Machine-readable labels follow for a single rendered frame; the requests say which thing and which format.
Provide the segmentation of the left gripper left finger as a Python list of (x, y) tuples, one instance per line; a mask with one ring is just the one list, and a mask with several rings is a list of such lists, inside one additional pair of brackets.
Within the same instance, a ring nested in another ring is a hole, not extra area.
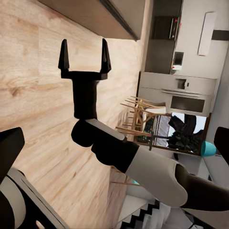
[(21, 127), (0, 132), (0, 184), (25, 145)]

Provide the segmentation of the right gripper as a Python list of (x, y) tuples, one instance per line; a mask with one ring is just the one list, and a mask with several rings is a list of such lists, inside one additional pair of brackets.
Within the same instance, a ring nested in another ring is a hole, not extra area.
[(73, 82), (73, 101), (75, 104), (95, 104), (97, 102), (96, 81), (106, 80), (108, 72), (112, 70), (106, 39), (103, 38), (100, 72), (70, 72), (66, 39), (62, 41), (58, 68), (61, 69), (62, 79), (71, 79)]

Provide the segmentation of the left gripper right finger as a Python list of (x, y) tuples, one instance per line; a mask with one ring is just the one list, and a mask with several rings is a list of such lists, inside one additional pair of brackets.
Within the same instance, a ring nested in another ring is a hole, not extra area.
[(229, 129), (218, 127), (215, 133), (214, 146), (229, 165)]

